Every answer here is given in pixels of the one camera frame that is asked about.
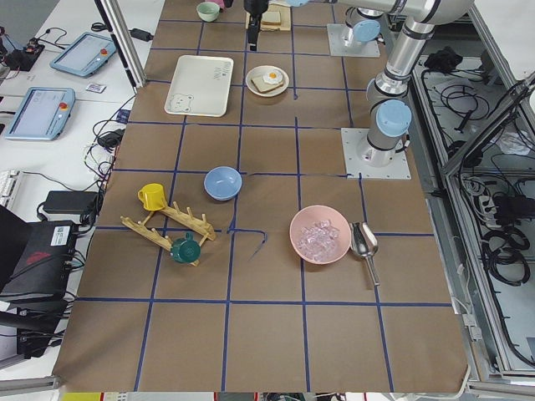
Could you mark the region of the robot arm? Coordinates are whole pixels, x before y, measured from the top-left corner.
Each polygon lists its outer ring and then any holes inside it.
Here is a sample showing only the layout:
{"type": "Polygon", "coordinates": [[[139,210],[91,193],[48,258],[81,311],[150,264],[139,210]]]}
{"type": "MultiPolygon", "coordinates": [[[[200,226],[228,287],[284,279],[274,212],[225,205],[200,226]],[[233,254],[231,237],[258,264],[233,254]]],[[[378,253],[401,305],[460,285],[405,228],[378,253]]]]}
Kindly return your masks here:
{"type": "MultiPolygon", "coordinates": [[[[269,1],[245,0],[243,7],[249,14],[247,43],[251,51],[256,51],[262,16],[268,10],[269,1]]],[[[345,27],[342,29],[343,45],[349,46],[355,42],[367,43],[376,40],[380,34],[379,18],[382,15],[382,12],[373,9],[357,8],[355,6],[347,8],[345,12],[345,27]]]]}
{"type": "Polygon", "coordinates": [[[385,68],[369,83],[370,127],[357,145],[357,154],[367,165],[387,166],[395,147],[412,120],[410,108],[401,100],[407,93],[410,74],[435,26],[451,23],[468,12],[472,1],[347,1],[347,5],[390,15],[401,14],[405,22],[385,68]]]}

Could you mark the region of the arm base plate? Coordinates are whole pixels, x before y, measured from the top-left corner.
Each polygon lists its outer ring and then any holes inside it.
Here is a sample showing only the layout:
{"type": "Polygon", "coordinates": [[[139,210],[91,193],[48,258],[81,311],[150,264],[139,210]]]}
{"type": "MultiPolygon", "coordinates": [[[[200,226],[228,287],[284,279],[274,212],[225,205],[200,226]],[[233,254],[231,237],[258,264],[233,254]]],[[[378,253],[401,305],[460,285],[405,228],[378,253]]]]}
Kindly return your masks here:
{"type": "Polygon", "coordinates": [[[331,56],[378,58],[379,45],[376,39],[380,33],[377,21],[361,21],[352,28],[346,24],[327,25],[329,52],[331,56]]]}
{"type": "Polygon", "coordinates": [[[406,153],[399,140],[392,150],[377,150],[369,144],[368,129],[342,128],[345,174],[350,179],[410,180],[406,153]]]}

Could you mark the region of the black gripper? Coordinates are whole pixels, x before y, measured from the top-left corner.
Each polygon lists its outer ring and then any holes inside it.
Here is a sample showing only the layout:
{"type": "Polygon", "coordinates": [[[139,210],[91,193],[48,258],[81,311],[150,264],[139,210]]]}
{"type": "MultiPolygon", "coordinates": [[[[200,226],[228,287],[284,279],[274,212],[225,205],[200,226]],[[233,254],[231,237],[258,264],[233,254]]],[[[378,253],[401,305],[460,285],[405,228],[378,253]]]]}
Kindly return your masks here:
{"type": "Polygon", "coordinates": [[[247,25],[249,50],[256,51],[261,30],[261,15],[268,10],[268,0],[244,0],[243,7],[250,14],[247,25]]]}

